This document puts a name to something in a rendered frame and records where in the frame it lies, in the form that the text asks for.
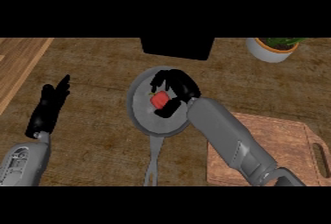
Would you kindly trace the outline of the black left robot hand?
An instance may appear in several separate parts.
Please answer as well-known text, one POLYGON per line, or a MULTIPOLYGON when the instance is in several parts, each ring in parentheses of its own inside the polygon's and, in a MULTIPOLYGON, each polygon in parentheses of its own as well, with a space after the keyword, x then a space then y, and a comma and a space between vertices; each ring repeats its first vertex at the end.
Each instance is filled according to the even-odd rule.
POLYGON ((36 106, 26 129, 26 136, 37 139, 37 133, 52 133, 57 127, 58 115, 70 95, 70 75, 57 87, 46 84, 42 89, 40 101, 36 106))

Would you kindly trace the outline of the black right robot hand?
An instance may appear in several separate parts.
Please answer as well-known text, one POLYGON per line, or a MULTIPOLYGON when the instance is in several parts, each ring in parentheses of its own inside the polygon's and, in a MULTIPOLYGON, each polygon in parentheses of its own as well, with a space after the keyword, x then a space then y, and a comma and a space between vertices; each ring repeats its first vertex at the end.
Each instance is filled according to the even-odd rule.
POLYGON ((176 97, 172 98, 165 107, 154 111, 154 114, 162 118, 170 118, 182 105, 182 102, 190 103, 193 98, 201 97, 201 91, 191 76, 179 69, 160 70, 150 83, 151 92, 157 91, 162 85, 166 85, 166 90, 172 90, 176 97))

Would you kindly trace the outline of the grey frying pan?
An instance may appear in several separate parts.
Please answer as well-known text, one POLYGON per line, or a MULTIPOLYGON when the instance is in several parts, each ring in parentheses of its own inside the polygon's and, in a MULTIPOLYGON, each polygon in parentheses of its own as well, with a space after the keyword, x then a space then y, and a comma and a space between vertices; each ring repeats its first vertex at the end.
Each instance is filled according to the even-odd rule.
POLYGON ((163 140, 179 134, 190 125, 187 118, 188 106, 184 102, 170 118, 154 114, 156 106, 151 103, 151 81, 159 71, 172 70, 170 66, 150 68, 132 82, 128 92, 129 118, 139 131, 150 136, 150 166, 145 172, 145 186, 159 184, 159 156, 163 140))

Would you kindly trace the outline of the pale wooden board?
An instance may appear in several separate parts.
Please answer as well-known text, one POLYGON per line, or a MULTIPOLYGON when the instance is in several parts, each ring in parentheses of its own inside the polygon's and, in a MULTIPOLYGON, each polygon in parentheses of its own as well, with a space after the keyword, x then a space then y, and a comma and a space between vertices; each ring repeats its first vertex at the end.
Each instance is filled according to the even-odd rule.
POLYGON ((54 38, 0 38, 0 115, 52 42, 54 38))

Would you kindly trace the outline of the brown wooden cutting board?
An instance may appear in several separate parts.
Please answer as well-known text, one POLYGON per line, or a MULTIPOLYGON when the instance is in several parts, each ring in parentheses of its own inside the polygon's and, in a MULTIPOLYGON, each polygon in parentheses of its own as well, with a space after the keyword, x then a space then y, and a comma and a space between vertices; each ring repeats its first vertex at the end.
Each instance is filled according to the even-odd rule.
MULTIPOLYGON (((331 171, 331 151, 326 141, 303 122, 234 113, 253 138, 272 155, 281 167, 292 170, 308 186, 331 186, 331 177, 318 170, 315 145, 323 150, 331 171)), ((219 186, 249 186, 241 173, 225 163, 216 149, 209 144, 207 182, 219 186)))

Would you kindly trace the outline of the black box appliance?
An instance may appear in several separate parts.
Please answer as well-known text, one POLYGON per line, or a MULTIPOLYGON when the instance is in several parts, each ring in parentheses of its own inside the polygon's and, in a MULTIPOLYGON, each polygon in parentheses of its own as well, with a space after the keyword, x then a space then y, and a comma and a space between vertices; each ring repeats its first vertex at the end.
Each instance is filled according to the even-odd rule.
POLYGON ((142 50, 148 54, 207 60, 215 38, 142 38, 142 50))

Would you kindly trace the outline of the white potted green plant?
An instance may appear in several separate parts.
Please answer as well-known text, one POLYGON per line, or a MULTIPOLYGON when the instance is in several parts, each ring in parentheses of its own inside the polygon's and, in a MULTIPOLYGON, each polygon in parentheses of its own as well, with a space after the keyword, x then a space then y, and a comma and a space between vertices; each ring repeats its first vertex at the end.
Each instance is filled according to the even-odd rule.
POLYGON ((283 62, 306 38, 247 38, 246 46, 252 55, 269 63, 283 62))

